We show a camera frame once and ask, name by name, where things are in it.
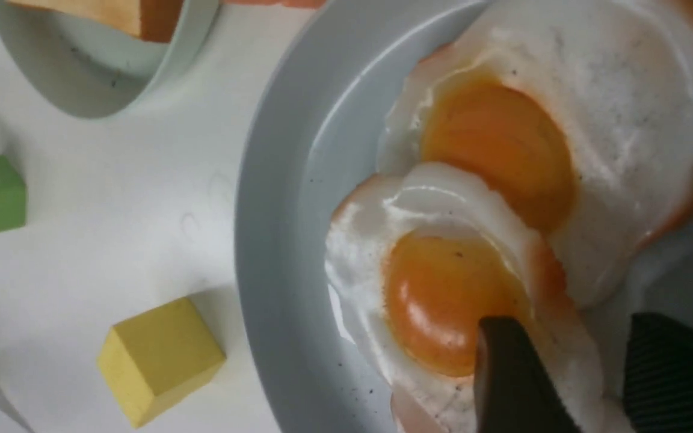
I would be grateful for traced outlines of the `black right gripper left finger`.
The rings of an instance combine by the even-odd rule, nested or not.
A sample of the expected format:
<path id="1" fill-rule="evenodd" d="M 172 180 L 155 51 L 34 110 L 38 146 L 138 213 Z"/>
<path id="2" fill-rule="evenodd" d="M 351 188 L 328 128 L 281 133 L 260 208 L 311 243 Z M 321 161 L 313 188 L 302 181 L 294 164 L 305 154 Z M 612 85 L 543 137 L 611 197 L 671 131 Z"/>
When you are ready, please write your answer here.
<path id="1" fill-rule="evenodd" d="M 475 360 L 476 431 L 581 431 L 520 321 L 512 317 L 479 320 Z"/>

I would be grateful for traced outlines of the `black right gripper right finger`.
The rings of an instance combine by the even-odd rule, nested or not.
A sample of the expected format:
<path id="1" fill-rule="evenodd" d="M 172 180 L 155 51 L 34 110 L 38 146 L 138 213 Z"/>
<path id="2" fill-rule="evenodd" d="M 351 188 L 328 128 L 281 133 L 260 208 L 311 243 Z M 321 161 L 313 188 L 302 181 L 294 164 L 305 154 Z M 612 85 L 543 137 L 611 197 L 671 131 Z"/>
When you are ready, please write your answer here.
<path id="1" fill-rule="evenodd" d="M 635 313 L 623 406 L 638 432 L 693 432 L 693 329 L 661 313 Z"/>

